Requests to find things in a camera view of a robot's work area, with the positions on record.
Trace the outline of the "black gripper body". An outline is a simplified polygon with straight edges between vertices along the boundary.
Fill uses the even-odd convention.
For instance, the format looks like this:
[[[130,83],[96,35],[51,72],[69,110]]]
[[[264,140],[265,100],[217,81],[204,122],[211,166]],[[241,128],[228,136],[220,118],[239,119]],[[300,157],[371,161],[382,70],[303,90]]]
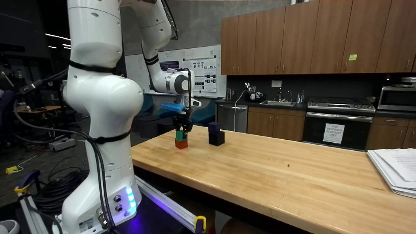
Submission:
[[[189,132],[193,129],[193,122],[189,114],[177,114],[173,116],[173,124],[176,129],[183,129]]]

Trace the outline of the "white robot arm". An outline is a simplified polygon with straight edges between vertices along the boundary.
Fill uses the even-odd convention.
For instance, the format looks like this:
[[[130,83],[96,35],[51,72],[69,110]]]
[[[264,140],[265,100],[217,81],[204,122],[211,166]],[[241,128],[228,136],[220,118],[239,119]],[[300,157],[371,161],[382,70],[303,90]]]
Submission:
[[[151,88],[177,94],[185,105],[180,123],[189,123],[194,72],[165,71],[159,63],[159,50],[172,36],[161,0],[68,0],[72,50],[63,96],[74,110],[90,116],[89,175],[64,200],[53,234],[113,231],[135,217],[142,201],[130,132],[143,105],[143,89],[135,80],[115,72],[122,55],[124,7],[133,9],[138,16]]]

